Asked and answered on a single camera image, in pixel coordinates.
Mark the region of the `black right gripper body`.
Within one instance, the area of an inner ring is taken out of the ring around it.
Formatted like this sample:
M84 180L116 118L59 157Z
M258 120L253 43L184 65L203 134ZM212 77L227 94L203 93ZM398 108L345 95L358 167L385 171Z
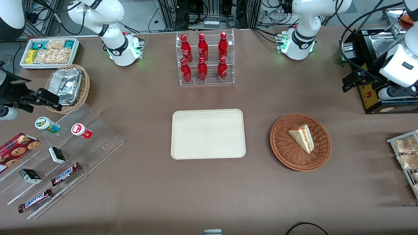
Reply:
M5 63L0 63L0 102L1 105L11 105L22 96L30 93L26 86L26 83L30 82L30 79L25 79L15 75L4 69Z

